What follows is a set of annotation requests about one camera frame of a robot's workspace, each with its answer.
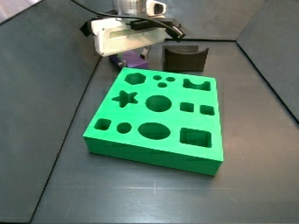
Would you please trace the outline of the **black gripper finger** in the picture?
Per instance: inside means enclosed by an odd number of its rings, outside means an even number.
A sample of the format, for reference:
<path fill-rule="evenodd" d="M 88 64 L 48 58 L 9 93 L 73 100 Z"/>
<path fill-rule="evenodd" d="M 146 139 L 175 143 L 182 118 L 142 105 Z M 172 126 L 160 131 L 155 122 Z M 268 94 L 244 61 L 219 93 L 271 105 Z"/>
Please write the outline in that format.
<path fill-rule="evenodd" d="M 143 51 L 142 51 L 140 55 L 146 58 L 148 53 L 150 53 L 150 46 L 143 48 Z"/>

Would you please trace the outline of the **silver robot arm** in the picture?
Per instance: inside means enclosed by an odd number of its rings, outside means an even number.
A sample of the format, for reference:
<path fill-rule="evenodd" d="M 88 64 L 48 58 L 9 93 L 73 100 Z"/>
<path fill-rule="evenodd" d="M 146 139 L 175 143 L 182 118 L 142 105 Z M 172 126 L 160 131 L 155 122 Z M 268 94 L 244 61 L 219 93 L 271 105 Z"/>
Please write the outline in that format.
<path fill-rule="evenodd" d="M 166 4 L 155 0 L 113 0 L 116 17 L 92 19 L 91 33 L 100 56 L 109 57 L 119 67 L 147 68 L 146 56 L 151 46 L 166 38 L 164 28 L 150 24 L 132 28 L 132 22 L 164 18 Z"/>

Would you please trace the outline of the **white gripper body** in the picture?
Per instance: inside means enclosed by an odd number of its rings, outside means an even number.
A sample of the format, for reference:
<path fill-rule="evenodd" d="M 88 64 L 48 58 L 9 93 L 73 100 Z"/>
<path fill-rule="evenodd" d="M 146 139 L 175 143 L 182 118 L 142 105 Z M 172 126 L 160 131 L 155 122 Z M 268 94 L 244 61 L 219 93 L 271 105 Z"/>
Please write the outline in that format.
<path fill-rule="evenodd" d="M 103 57 L 162 43 L 166 38 L 164 28 L 135 31 L 120 18 L 93 20 L 91 30 L 95 49 Z"/>

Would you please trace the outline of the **green taped gripper finger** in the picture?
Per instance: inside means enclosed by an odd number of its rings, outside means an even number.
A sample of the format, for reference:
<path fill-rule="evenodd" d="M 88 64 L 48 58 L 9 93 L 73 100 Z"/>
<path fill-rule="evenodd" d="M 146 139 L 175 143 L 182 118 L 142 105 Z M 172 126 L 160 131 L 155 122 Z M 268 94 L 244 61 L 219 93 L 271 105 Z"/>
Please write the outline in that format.
<path fill-rule="evenodd" d="M 124 60 L 120 60 L 120 61 L 117 62 L 117 65 L 119 65 L 120 67 L 126 67 L 126 66 L 127 66 L 127 62 L 126 62 Z"/>

